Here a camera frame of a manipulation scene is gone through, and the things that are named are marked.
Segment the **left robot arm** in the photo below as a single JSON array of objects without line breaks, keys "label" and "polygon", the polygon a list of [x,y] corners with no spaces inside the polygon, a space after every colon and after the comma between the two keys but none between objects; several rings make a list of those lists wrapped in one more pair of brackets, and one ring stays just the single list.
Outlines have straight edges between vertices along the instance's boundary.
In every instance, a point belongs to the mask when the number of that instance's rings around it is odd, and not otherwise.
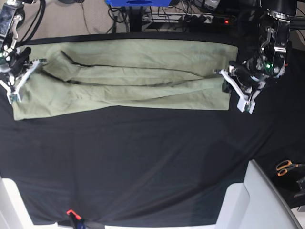
[{"label": "left robot arm", "polygon": [[260,92],[277,83],[287,66],[291,18],[296,15],[295,0],[261,0],[261,12],[252,21],[257,26],[258,42],[251,58],[230,61],[227,69],[216,70],[224,78],[223,91],[235,91],[237,108],[253,113]]}]

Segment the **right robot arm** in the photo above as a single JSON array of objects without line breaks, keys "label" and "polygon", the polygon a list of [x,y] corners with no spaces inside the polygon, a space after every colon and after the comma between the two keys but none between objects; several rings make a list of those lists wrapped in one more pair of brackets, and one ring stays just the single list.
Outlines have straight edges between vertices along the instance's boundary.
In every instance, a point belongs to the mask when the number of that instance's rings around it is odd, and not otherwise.
[{"label": "right robot arm", "polygon": [[24,6],[35,2],[34,0],[7,0],[0,10],[0,85],[6,90],[6,97],[10,104],[22,100],[22,87],[38,66],[47,61],[45,59],[31,61],[30,47],[20,50],[21,46],[31,41],[45,13],[46,1],[41,0],[32,24],[19,40],[18,28],[25,21]]}]

